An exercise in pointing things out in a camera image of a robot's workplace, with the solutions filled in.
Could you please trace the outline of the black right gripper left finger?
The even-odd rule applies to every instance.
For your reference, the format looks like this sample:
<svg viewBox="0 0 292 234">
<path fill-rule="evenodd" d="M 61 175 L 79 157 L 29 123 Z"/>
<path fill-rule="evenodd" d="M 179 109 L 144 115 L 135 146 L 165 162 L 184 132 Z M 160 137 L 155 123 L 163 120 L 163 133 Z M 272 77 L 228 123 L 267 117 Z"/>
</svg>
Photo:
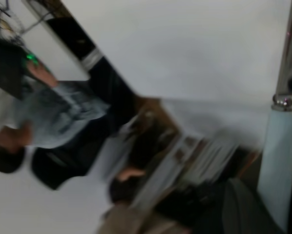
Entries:
<svg viewBox="0 0 292 234">
<path fill-rule="evenodd" d="M 261 200 L 237 179 L 225 186 L 222 223 L 226 234 L 282 234 Z"/>
</svg>

